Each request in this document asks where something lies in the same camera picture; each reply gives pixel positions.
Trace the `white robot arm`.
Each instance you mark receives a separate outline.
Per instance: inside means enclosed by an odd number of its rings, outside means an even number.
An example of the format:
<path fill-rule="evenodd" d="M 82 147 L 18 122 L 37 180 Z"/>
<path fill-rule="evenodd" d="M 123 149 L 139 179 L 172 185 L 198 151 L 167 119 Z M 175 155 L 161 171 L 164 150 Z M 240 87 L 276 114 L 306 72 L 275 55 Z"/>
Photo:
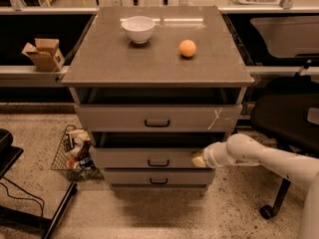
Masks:
<path fill-rule="evenodd" d="M 256 163 L 307 191 L 298 239 L 319 239 L 319 159 L 267 147 L 250 136 L 237 133 L 215 142 L 191 157 L 197 167 Z"/>

